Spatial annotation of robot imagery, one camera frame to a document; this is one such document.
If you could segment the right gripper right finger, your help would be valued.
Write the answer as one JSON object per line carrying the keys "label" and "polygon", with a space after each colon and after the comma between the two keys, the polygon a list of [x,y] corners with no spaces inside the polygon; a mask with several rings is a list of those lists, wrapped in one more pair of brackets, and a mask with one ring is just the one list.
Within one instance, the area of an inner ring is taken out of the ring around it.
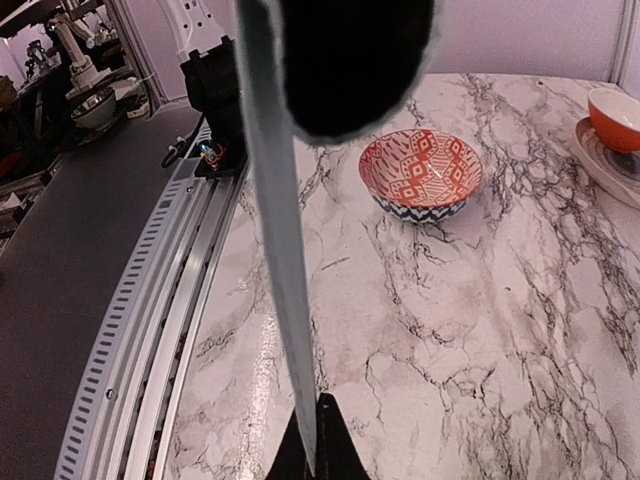
{"label": "right gripper right finger", "polygon": [[335,397],[321,393],[316,405],[315,478],[370,480],[353,444]]}

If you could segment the mint green folding umbrella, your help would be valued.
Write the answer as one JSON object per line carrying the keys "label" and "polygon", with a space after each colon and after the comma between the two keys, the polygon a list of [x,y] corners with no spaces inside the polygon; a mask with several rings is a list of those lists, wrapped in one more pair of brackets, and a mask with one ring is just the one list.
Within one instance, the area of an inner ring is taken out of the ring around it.
{"label": "mint green folding umbrella", "polygon": [[293,141],[339,144],[394,114],[440,36],[438,1],[239,1],[235,47],[265,255],[304,446],[317,450],[313,344]]}

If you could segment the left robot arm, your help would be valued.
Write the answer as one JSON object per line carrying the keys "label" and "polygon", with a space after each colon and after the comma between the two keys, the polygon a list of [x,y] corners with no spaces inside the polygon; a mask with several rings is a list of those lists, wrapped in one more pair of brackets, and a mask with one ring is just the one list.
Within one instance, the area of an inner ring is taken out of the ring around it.
{"label": "left robot arm", "polygon": [[235,177],[246,165],[247,150],[234,41],[203,1],[163,1],[161,6],[178,46],[189,104],[200,113],[191,134],[168,147],[161,167],[197,158],[197,177]]}

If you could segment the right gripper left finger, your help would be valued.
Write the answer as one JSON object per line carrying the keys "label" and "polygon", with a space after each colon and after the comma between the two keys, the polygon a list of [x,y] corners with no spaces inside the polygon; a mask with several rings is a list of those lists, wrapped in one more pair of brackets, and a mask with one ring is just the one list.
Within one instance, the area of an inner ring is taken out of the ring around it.
{"label": "right gripper left finger", "polygon": [[308,478],[307,459],[300,437],[297,417],[292,413],[267,480],[304,480]]}

